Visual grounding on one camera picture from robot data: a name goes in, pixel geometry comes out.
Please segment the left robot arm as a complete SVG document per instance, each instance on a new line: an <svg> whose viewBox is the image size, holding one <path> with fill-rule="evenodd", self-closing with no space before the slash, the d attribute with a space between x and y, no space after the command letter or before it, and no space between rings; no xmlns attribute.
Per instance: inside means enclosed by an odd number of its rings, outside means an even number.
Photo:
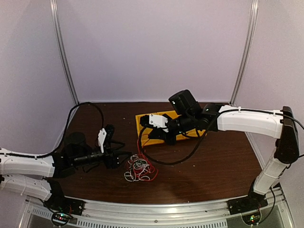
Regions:
<svg viewBox="0 0 304 228"><path fill-rule="evenodd" d="M87 144L83 133L74 132L64 139L61 152L49 155L14 153L2 148L0 189L49 201L58 211L64 211L68 200L56 179L69 177L86 166L93 169L101 163L108 169L116 169L132 155L121 151L124 146L102 129L96 147Z"/></svg>

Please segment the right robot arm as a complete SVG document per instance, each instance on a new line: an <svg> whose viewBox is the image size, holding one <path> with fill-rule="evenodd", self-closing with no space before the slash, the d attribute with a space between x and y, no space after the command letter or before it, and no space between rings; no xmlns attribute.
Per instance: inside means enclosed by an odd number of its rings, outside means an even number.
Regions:
<svg viewBox="0 0 304 228"><path fill-rule="evenodd" d="M255 110L233 107L228 104L208 103L204 107L186 89L169 98L178 115L171 118L167 114L148 114L141 118L141 125L151 128L148 137L174 145L176 136L190 130L238 131L257 133L276 139L274 152L265 168L255 178L243 204L246 209L254 209L262 201L285 169L298 160L299 142L297 121L292 109L284 106L281 110Z"/></svg>

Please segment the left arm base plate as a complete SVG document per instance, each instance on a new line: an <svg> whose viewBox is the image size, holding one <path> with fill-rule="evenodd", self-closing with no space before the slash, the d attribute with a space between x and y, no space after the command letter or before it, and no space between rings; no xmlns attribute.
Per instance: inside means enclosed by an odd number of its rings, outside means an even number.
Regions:
<svg viewBox="0 0 304 228"><path fill-rule="evenodd" d="M73 198L50 198L44 201L45 205L52 209L64 212L66 214L81 216L84 210L85 202L79 199Z"/></svg>

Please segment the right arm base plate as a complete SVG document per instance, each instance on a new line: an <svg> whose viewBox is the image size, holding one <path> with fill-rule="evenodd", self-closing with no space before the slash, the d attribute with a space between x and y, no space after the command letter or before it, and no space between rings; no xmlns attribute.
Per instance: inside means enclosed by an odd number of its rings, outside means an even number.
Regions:
<svg viewBox="0 0 304 228"><path fill-rule="evenodd" d="M268 202L266 199L255 199L249 196L230 199L227 202L230 215L245 213L253 210L258 210L261 207L266 207Z"/></svg>

